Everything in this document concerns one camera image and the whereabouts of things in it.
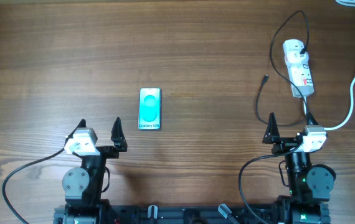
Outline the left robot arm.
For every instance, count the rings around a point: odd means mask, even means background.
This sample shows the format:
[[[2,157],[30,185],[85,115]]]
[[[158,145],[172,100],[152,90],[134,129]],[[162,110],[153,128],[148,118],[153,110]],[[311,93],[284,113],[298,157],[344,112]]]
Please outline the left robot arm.
[[[54,211],[54,223],[119,223],[110,201],[102,199],[108,190],[103,186],[104,175],[110,175],[107,159],[119,158],[128,145],[123,134],[121,119],[117,118],[111,130],[112,146],[97,146],[98,137],[82,119],[66,137],[64,150],[81,158],[78,168],[67,171],[62,180],[65,191],[65,207]]]

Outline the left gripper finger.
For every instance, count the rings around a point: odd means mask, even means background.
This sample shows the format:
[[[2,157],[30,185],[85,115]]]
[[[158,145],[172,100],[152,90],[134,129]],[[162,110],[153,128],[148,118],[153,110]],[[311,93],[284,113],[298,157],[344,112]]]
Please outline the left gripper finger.
[[[128,149],[128,144],[123,134],[123,129],[121,125],[120,117],[117,117],[112,130],[111,130],[111,141],[114,143],[114,147],[120,152],[126,152]]]
[[[74,132],[76,132],[76,130],[77,130],[78,128],[86,128],[86,127],[87,127],[87,125],[86,125],[86,120],[85,120],[85,119],[81,119],[80,122],[78,123],[78,125],[75,127],[75,129],[74,129],[68,136],[66,136],[66,138],[67,138],[67,139],[72,138]]]

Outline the smartphone with cyan screen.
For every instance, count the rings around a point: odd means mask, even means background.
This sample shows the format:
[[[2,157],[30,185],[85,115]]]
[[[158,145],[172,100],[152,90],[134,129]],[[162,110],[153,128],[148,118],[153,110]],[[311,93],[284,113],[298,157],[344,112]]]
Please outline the smartphone with cyan screen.
[[[141,88],[139,115],[139,130],[161,129],[161,89]]]

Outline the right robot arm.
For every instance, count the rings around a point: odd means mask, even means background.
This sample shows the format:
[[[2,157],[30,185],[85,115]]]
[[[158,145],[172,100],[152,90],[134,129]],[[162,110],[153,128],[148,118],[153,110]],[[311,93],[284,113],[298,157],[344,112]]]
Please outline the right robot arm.
[[[314,117],[295,137],[283,138],[274,113],[270,113],[262,142],[272,144],[272,154],[285,158],[289,196],[279,196],[272,204],[272,223],[331,223],[327,202],[334,187],[336,173],[324,164],[313,165],[310,154],[319,151],[327,133]]]

